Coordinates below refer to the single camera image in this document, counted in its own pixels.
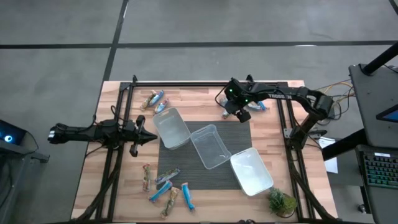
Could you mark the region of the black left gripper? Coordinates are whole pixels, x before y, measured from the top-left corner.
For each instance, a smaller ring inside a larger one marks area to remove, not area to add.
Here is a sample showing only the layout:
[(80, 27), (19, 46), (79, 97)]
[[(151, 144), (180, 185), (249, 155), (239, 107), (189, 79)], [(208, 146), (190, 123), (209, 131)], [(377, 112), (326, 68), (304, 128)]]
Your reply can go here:
[(137, 157), (138, 145), (142, 146), (148, 142), (157, 139), (156, 134), (144, 130), (145, 121), (146, 121), (145, 117), (143, 115), (139, 115), (135, 122), (129, 119), (127, 123), (124, 125), (123, 140), (133, 142), (133, 145), (130, 147), (129, 150), (129, 153), (132, 157)]

